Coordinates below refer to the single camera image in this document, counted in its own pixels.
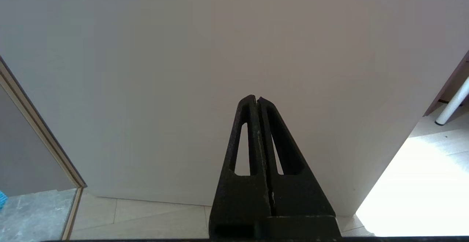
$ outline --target beige floor tile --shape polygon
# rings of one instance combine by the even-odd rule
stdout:
[[[353,215],[353,216],[349,216],[349,217],[338,216],[337,217],[337,224],[339,225],[339,229],[340,229],[341,232],[345,232],[345,231],[348,231],[350,229],[354,229],[354,228],[363,226],[362,222],[357,217],[357,215]]]
[[[372,235],[372,233],[366,230],[365,227],[359,227],[355,229],[351,229],[345,232],[342,232],[342,237],[368,237]]]
[[[408,141],[417,141],[431,145],[445,155],[469,151],[469,129],[456,129],[439,132],[431,135],[409,138]]]
[[[454,112],[453,115],[451,115],[450,119],[445,125],[440,126],[435,124],[436,118],[444,110],[445,106],[445,104],[440,104],[440,107],[433,113],[431,113],[427,117],[421,118],[415,126],[414,130],[412,130],[412,132],[410,133],[409,137],[429,135],[433,133],[468,127],[467,124],[469,124],[469,105],[457,108],[457,110]]]
[[[71,239],[208,238],[204,207],[197,206],[150,217],[72,232]]]
[[[210,219],[211,206],[204,206],[204,209],[206,211],[206,222],[207,222],[207,229],[208,229],[208,220]]]
[[[466,173],[466,175],[469,175],[469,154],[466,153],[466,156],[461,158],[459,162],[456,163],[456,166],[463,172]]]
[[[84,190],[73,230],[112,224],[114,222],[116,200],[96,197]]]
[[[448,155],[447,157],[455,164],[465,164],[469,162],[469,151]]]
[[[148,202],[138,200],[117,199],[114,222],[122,222],[141,217],[149,217],[157,214],[187,210],[198,207],[197,205],[178,205],[167,202]]]

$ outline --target wooden door frame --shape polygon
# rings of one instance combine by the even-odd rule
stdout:
[[[65,222],[62,232],[62,240],[68,240],[72,232],[75,216],[77,215],[82,191],[83,188],[86,187],[86,184],[1,56],[0,85],[7,92],[8,96],[13,100],[13,103],[15,103],[16,107],[20,110],[22,115],[31,125],[32,129],[47,147],[51,155],[60,165],[60,168],[65,172],[65,175],[67,175],[69,180],[77,188],[69,216]]]

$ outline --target gray stone floor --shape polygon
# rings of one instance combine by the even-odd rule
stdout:
[[[60,240],[75,191],[9,197],[0,210],[0,242]]]

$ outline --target white wall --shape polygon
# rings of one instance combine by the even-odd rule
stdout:
[[[0,86],[0,190],[9,197],[74,188]]]
[[[211,204],[274,102],[352,214],[469,48],[469,0],[0,0],[0,54],[96,195]]]

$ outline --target tile floor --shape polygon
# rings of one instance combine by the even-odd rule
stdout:
[[[208,238],[211,207],[95,197],[86,190],[70,239]],[[355,217],[338,217],[345,236],[372,235]]]
[[[357,215],[379,237],[469,235],[469,108],[422,118]]]
[[[0,242],[60,240],[75,191],[9,197],[0,210]]]

